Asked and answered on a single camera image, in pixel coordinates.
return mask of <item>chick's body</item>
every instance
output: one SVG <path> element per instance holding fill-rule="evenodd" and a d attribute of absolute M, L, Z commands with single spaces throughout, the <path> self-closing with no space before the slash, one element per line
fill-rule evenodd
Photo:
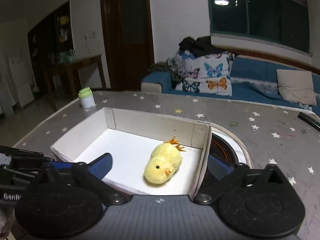
<path fill-rule="evenodd" d="M 162 184 L 173 176 L 182 163 L 181 147 L 169 141 L 158 145 L 151 153 L 144 169 L 145 178 L 155 184 Z"/>

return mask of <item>window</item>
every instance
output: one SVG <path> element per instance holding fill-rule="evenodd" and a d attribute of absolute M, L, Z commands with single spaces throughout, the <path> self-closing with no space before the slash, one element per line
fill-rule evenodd
<path fill-rule="evenodd" d="M 212 33 L 277 42 L 309 52 L 308 8 L 291 0 L 209 0 Z"/>

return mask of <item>cardboard box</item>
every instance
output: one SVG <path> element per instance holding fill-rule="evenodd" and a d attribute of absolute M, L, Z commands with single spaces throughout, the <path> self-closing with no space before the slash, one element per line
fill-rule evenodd
<path fill-rule="evenodd" d="M 143 177 L 152 150 L 174 135 L 185 146 L 182 164 L 166 183 L 154 186 Z M 51 149 L 67 162 L 90 163 L 109 152 L 111 171 L 102 179 L 127 194 L 189 195 L 202 183 L 212 137 L 211 127 L 190 119 L 103 108 L 69 130 Z"/>

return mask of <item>beige cord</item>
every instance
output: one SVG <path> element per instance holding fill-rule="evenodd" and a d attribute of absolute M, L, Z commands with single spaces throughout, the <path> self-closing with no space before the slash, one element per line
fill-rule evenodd
<path fill-rule="evenodd" d="M 248 149 L 247 147 L 244 145 L 244 143 L 233 133 L 233 132 L 230 132 L 228 129 L 224 128 L 223 126 L 221 125 L 218 125 L 216 123 L 213 123 L 213 122 L 210 122 L 210 125 L 224 133 L 226 133 L 227 135 L 229 135 L 233 140 L 236 141 L 236 143 L 240 146 L 240 148 L 242 149 L 243 153 L 244 153 L 244 157 L 247 161 L 247 165 L 249 166 L 250 169 L 253 168 L 253 165 L 252 165 L 252 161 L 251 161 L 251 158 L 250 158 L 250 155 L 248 153 Z"/>

